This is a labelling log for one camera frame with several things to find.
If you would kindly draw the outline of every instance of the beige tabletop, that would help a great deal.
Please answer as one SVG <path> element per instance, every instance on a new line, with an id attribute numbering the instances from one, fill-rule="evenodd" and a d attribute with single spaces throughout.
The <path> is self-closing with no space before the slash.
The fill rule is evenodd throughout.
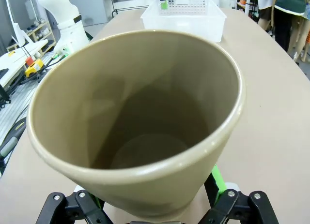
<path id="1" fill-rule="evenodd" d="M 143 10 L 121 12 L 95 40 L 140 30 Z M 255 22 L 236 10 L 227 15 L 222 42 L 247 81 L 247 103 L 218 166 L 241 191 L 267 193 L 281 224 L 310 222 L 310 82 Z M 51 192 L 70 195 L 75 184 L 47 166 L 24 133 L 0 179 L 0 223 L 35 223 Z M 197 223 L 208 208 L 203 189 L 181 221 Z M 115 224 L 135 221 L 105 206 Z"/>

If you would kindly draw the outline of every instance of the green jacket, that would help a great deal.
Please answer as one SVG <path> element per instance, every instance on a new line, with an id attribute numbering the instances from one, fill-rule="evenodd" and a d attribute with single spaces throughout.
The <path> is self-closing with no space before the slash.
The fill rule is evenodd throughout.
<path id="1" fill-rule="evenodd" d="M 286 11 L 303 14 L 306 9 L 306 0 L 276 0 L 276 6 Z"/>

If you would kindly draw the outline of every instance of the black shorts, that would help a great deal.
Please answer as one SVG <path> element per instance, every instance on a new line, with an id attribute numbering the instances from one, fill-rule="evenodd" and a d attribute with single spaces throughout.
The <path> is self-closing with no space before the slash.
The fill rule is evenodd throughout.
<path id="1" fill-rule="evenodd" d="M 259 14 L 261 19 L 265 19 L 267 21 L 270 21 L 271 20 L 271 11 L 272 11 L 272 8 L 268 7 L 266 9 L 258 10 L 258 14 Z"/>

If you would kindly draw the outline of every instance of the keyboard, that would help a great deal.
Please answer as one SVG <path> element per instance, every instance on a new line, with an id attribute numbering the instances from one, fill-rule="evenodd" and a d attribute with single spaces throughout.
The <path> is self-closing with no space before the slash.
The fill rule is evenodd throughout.
<path id="1" fill-rule="evenodd" d="M 8 72 L 8 70 L 8 68 L 0 70 L 0 79 Z"/>

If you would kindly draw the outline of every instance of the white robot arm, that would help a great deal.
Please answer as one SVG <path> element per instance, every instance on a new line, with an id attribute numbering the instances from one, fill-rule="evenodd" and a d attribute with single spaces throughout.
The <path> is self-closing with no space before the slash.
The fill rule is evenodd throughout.
<path id="1" fill-rule="evenodd" d="M 82 49 L 89 42 L 78 8 L 69 0 L 38 0 L 39 3 L 52 13 L 57 21 L 61 37 L 54 52 L 71 54 Z"/>

